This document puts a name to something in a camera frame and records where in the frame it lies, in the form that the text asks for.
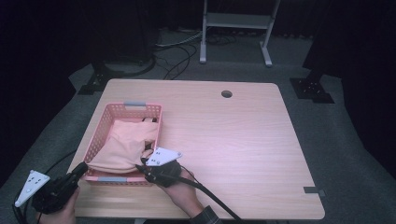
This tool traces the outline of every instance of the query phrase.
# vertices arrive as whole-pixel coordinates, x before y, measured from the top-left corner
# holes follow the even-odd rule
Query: white tracking marker plate
[[[161,166],[170,161],[174,161],[180,158],[181,156],[182,154],[180,152],[169,150],[163,147],[157,147],[157,149],[149,157],[148,161],[146,161],[146,165]]]
[[[26,183],[23,186],[20,197],[15,202],[16,207],[23,205],[30,197],[32,197],[41,187],[43,187],[47,182],[49,182],[50,177],[43,175],[37,171],[30,171],[27,177]]]

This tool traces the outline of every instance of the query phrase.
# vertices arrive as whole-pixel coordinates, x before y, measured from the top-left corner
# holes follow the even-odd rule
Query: gray carpet
[[[163,32],[162,43],[173,43],[188,37],[185,34]],[[306,162],[316,186],[325,192],[321,198],[326,216],[319,221],[289,223],[396,223],[396,180],[364,149],[344,107],[341,79],[324,76],[321,84],[335,104],[314,104],[297,99],[290,77],[306,77],[302,68],[311,40],[273,36],[269,51],[274,66],[263,63],[258,42],[254,36],[237,36],[235,43],[225,46],[207,46],[207,64],[199,64],[199,52],[188,68],[176,79],[235,82],[271,82],[278,85],[290,113]],[[163,79],[173,64],[186,57],[181,49],[156,53],[157,66],[140,79]],[[134,65],[110,65],[114,69],[132,72],[142,69]],[[71,74],[76,89],[86,84],[92,67]],[[67,152],[76,150],[91,115],[101,97],[75,95],[72,101],[53,119],[7,183],[0,189],[0,223],[17,223],[11,210],[13,199],[31,169],[45,172]],[[72,160],[69,157],[56,166],[49,175],[64,174]],[[28,210],[30,223],[34,223],[33,209]],[[286,223],[270,220],[269,223]],[[132,219],[78,218],[78,223],[134,223]]]

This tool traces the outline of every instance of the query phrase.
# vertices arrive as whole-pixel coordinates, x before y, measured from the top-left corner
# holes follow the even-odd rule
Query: dark background
[[[274,1],[209,2],[210,11],[267,14]],[[73,72],[102,60],[146,62],[158,28],[202,26],[203,1],[197,0],[0,4],[1,184],[75,94],[68,80]],[[393,0],[283,0],[273,30],[313,37],[302,66],[343,80],[361,141],[393,176],[395,15]]]

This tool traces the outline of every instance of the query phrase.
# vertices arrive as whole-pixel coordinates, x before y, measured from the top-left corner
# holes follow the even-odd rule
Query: person
[[[186,170],[182,170],[181,177],[193,180],[193,176]],[[189,217],[191,224],[222,224],[222,221],[212,210],[210,206],[204,207],[198,200],[196,190],[194,187],[177,182],[171,187],[164,188],[159,186],[168,196],[172,202],[183,210]],[[70,197],[64,208],[54,214],[37,214],[36,218],[39,219],[41,224],[75,224],[75,203],[79,194],[79,188],[76,189],[72,197]]]

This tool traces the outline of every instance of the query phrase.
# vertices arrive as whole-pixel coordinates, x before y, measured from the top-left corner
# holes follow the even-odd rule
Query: hand
[[[79,194],[79,188],[77,188],[74,194],[70,197],[64,208],[56,213],[45,215],[43,214],[40,218],[41,224],[76,224],[75,216],[75,204]]]
[[[186,170],[182,170],[180,176],[192,181],[194,180]],[[177,207],[181,208],[189,217],[196,217],[204,211],[204,207],[198,201],[194,187],[181,182],[176,182],[176,184],[168,188],[159,187],[165,191],[172,199],[172,202]]]

